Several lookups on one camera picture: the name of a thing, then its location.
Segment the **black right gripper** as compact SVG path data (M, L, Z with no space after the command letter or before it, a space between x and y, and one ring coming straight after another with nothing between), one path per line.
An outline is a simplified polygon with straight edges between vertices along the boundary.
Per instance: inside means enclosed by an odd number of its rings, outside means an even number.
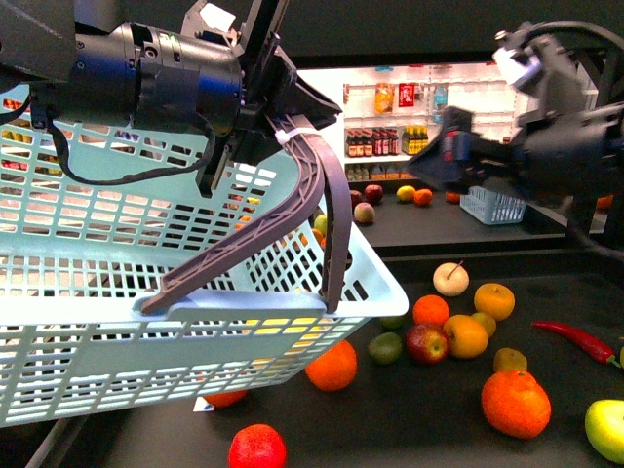
M583 86L559 33L586 35L621 54L623 39L591 23L526 22L498 32L493 58L515 90L535 98L507 146L484 152L474 114L449 106L439 133L407 162L410 174L439 191L467 193L482 186L525 200L569 195L602 197L623 187L623 104L589 109Z

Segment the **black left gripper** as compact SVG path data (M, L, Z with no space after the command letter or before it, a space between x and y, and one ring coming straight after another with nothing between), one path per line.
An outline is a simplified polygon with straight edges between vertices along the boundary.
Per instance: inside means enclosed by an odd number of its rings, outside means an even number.
M339 105L307 83L282 48L277 33L285 1L255 1L235 42L209 27L205 1L188 11L180 33L146 25L131 28L136 51L136 129L203 134L208 142L197 183L209 196L241 141L255 131L267 99L263 86L274 59L272 111L303 116L322 130L337 121Z

